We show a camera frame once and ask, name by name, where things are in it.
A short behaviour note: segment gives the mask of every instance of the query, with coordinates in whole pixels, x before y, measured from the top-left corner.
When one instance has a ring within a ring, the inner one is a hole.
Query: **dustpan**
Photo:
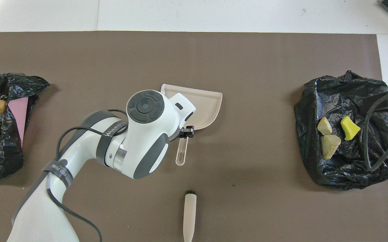
[[[186,126],[194,126],[194,130],[203,129],[215,121],[220,112],[222,93],[212,92],[188,87],[179,87],[169,84],[161,86],[161,93],[167,98],[171,98],[177,93],[181,93],[196,107],[196,112],[187,120]],[[187,153],[188,137],[179,139],[176,164],[185,164]]]

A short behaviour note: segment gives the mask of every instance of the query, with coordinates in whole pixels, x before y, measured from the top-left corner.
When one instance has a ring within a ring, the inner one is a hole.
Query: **black wire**
[[[382,162],[385,161],[385,159],[388,157],[388,150],[386,150],[385,153],[381,155],[381,157],[377,160],[377,162],[372,166],[371,161],[369,159],[369,153],[368,153],[368,147],[367,147],[367,131],[369,127],[369,119],[374,113],[375,108],[387,98],[388,98],[388,94],[376,100],[370,107],[369,111],[366,114],[366,119],[364,120],[363,133],[361,134],[361,146],[363,148],[364,162],[366,164],[366,168],[368,171],[376,170],[382,164]]]
[[[72,130],[88,130],[88,131],[97,133],[97,134],[99,134],[99,135],[103,135],[102,132],[100,132],[100,131],[98,131],[98,130],[95,130],[95,129],[91,129],[90,127],[76,126],[76,127],[69,128],[68,130],[66,130],[66,131],[61,135],[61,137],[60,137],[59,140],[58,140],[58,144],[57,144],[57,152],[56,152],[56,156],[55,156],[55,159],[56,159],[56,160],[59,160],[59,158],[61,157],[61,155],[60,155],[60,146],[61,146],[62,139],[64,138],[64,136],[66,136],[66,135],[67,135],[70,131],[72,131]]]
[[[52,200],[52,202],[54,202],[54,204],[56,204],[58,207],[62,208],[62,210],[66,211],[67,213],[71,214],[72,216],[74,216],[74,217],[76,217],[76,218],[82,220],[83,222],[86,222],[87,224],[91,225],[91,226],[94,228],[94,230],[97,231],[97,234],[99,234],[100,242],[103,241],[103,239],[102,239],[102,233],[101,233],[100,230],[97,228],[97,226],[95,226],[95,225],[94,225],[92,222],[90,222],[88,219],[86,219],[86,218],[80,216],[79,214],[77,214],[77,213],[75,213],[75,212],[69,210],[66,206],[64,206],[62,203],[60,203],[60,202],[54,197],[54,195],[52,194],[52,191],[51,191],[50,188],[48,188],[46,191],[48,192],[48,196],[49,196],[49,198]]]
[[[120,113],[123,113],[125,116],[127,116],[127,113],[125,111],[122,111],[121,109],[108,109],[108,111],[109,112],[120,112]]]
[[[128,118],[127,113],[126,113],[125,111],[121,110],[121,109],[108,109],[108,111],[109,111],[109,112],[120,112],[120,113],[123,113],[123,114]],[[122,130],[116,132],[116,133],[115,133],[115,136],[124,133],[125,131],[127,131],[127,129],[128,129],[128,125],[126,125],[124,129],[122,129]]]
[[[123,110],[120,110],[120,109],[108,109],[109,112],[120,112],[120,113],[123,113],[125,116],[127,116],[127,113]],[[124,129],[122,129],[121,131],[115,133],[115,136],[116,135],[119,135],[119,134],[122,134],[124,133],[126,130],[128,129],[128,125],[125,126]],[[76,127],[72,127],[72,128],[69,128],[68,130],[66,130],[59,138],[58,140],[58,143],[57,143],[57,150],[56,150],[56,156],[55,156],[55,159],[56,160],[59,160],[59,158],[61,157],[61,154],[60,154],[60,147],[61,147],[61,142],[63,140],[63,138],[71,131],[73,130],[88,130],[88,131],[91,131],[91,132],[94,132],[94,133],[97,133],[99,135],[103,135],[102,132],[98,131],[98,130],[95,130],[95,129],[92,129],[90,127],[84,127],[84,126],[76,126]],[[47,192],[48,192],[48,196],[49,198],[54,202],[54,204],[56,204],[58,207],[62,208],[64,211],[66,211],[67,213],[71,214],[72,216],[82,220],[83,222],[86,222],[87,224],[91,225],[96,231],[97,233],[99,234],[99,238],[100,238],[100,242],[102,242],[102,233],[100,232],[100,230],[97,228],[97,226],[95,226],[92,222],[90,222],[88,219],[78,215],[77,213],[69,210],[66,206],[64,206],[62,203],[60,203],[56,198],[55,196],[52,194],[52,191],[50,189],[47,189]]]

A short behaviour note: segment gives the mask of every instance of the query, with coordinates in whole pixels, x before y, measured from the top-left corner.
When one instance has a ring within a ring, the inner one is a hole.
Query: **pink card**
[[[8,103],[10,111],[16,120],[17,130],[21,138],[21,145],[24,140],[25,119],[27,117],[28,97],[12,100]]]

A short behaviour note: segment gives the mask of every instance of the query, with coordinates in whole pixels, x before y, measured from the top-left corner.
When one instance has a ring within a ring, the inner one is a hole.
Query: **brown table surface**
[[[0,33],[0,74],[51,83],[26,129],[24,167],[0,181],[0,241],[66,129],[93,111],[125,109],[132,94],[163,83],[222,92],[221,111],[190,139],[183,167],[174,163],[177,142],[139,180],[85,164],[64,204],[94,222],[103,241],[183,241],[186,190],[197,191],[193,241],[388,241],[388,181],[326,189],[300,158],[293,106],[303,84],[347,70],[381,79],[375,35]],[[80,241],[98,240],[68,219]]]

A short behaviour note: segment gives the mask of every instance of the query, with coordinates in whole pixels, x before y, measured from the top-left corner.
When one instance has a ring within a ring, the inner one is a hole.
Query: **garbage bag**
[[[0,99],[9,103],[23,97],[30,97],[28,101],[26,124],[30,120],[33,107],[38,101],[37,94],[49,83],[37,76],[25,76],[17,74],[0,75]],[[23,165],[23,153],[21,138],[19,136],[16,120],[9,107],[6,112],[0,114],[0,179],[6,177]]]
[[[361,149],[361,131],[350,141],[340,125],[343,117],[362,127],[365,117],[360,114],[361,100],[388,90],[383,81],[362,78],[347,71],[338,78],[323,76],[305,84],[302,99],[294,106],[296,131],[303,164],[313,181],[321,186],[341,190],[363,189],[388,179],[388,158],[375,171],[368,171]],[[331,159],[321,154],[321,137],[317,125],[326,117],[332,134],[341,144]],[[371,163],[388,149],[388,113],[371,116],[368,134],[368,153]]]

